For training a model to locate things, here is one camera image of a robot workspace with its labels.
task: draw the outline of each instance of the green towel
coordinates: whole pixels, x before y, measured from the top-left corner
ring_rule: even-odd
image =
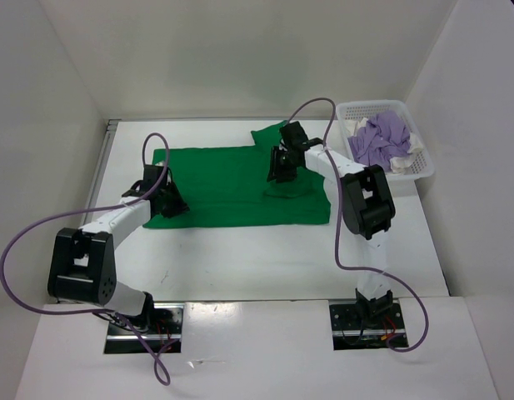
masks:
[[[273,125],[252,132],[251,147],[182,148],[170,151],[169,166],[190,211],[157,215],[145,228],[223,228],[329,222],[323,177],[303,168],[293,182],[266,182],[271,147],[280,140]],[[153,163],[166,159],[157,149]]]

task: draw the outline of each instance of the white table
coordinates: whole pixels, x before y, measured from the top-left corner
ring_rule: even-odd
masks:
[[[172,148],[243,146],[252,144],[251,129],[274,122],[121,122],[93,201],[114,203],[140,178],[140,149],[150,132],[163,133]],[[311,137],[325,126],[302,124]],[[336,130],[331,143],[343,151]],[[160,145],[148,149],[149,157],[155,147]],[[139,228],[116,252],[118,279],[165,301],[350,298],[357,277],[334,265],[336,191],[330,185],[326,190],[332,201],[332,223],[326,226]],[[497,399],[466,304],[448,297],[414,184],[391,190],[397,209],[391,271],[424,298],[431,319],[427,340],[416,351],[333,351],[323,300],[190,302],[182,352],[162,356],[172,375],[172,386],[163,387],[147,354],[102,354],[106,322],[87,315],[42,316],[17,400]],[[342,231],[343,262],[361,263],[357,238]],[[397,285],[393,290],[397,297],[409,296]],[[422,333],[422,313],[414,299],[402,298],[401,305],[414,343]]]
[[[326,301],[189,303],[182,352],[162,356],[170,387],[147,354],[102,354],[106,322],[42,316],[16,399],[497,399],[463,299],[425,302],[431,331],[408,354],[333,351]],[[401,304],[414,342],[421,311]]]
[[[190,120],[120,122],[107,163],[101,171],[98,206],[118,201],[142,176],[143,139],[162,133],[171,148],[251,146],[251,130],[276,120]],[[326,121],[302,121],[307,135],[321,137]],[[330,144],[345,152],[337,123]],[[153,140],[148,159],[162,143]],[[139,228],[116,251],[118,280],[149,291],[164,301],[238,301],[268,299],[351,298],[357,275],[334,263],[333,240],[337,190],[326,182],[332,203],[331,223],[321,226],[235,227],[149,230]],[[390,272],[420,296],[447,296],[447,287],[432,244],[427,221],[413,182],[392,185],[397,215],[388,243]],[[342,224],[341,257],[346,265],[362,265],[358,237]],[[396,297],[409,297],[393,285]]]

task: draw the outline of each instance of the red wire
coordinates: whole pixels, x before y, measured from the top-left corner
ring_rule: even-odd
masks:
[[[392,331],[392,333],[390,334],[390,335],[391,335],[390,337],[392,337],[393,335],[395,335],[395,334],[396,334],[397,327],[396,327],[396,324],[392,321],[392,319],[391,319],[390,317],[388,317],[387,315],[386,315],[386,319],[387,319],[387,321],[390,323],[390,325],[392,325],[392,329],[393,329],[393,331]]]
[[[167,335],[167,341],[169,342],[170,339],[172,338],[172,335],[170,334],[170,331],[167,329],[167,326],[166,326],[166,335]],[[169,352],[171,349],[172,349],[172,347],[170,346],[166,349],[166,351]]]
[[[162,334],[161,334],[161,331],[160,331],[160,325],[158,325],[158,322],[157,322],[157,330],[158,330],[158,336],[160,336],[160,343],[163,345],[164,344],[164,338],[162,337]]]

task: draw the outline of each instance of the white cloth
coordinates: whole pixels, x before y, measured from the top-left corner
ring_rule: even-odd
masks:
[[[354,119],[346,119],[345,127],[347,136],[356,136],[358,129],[366,126],[367,118],[360,121]],[[404,174],[407,169],[416,161],[416,155],[421,153],[424,146],[420,138],[414,133],[410,132],[410,148],[408,149],[408,157],[392,157],[390,158],[390,168],[396,175]]]

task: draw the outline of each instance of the cloth pile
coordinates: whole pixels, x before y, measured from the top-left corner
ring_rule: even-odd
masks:
[[[361,121],[346,120],[346,130],[355,162],[378,164],[386,172],[405,173],[424,148],[419,137],[392,110]]]

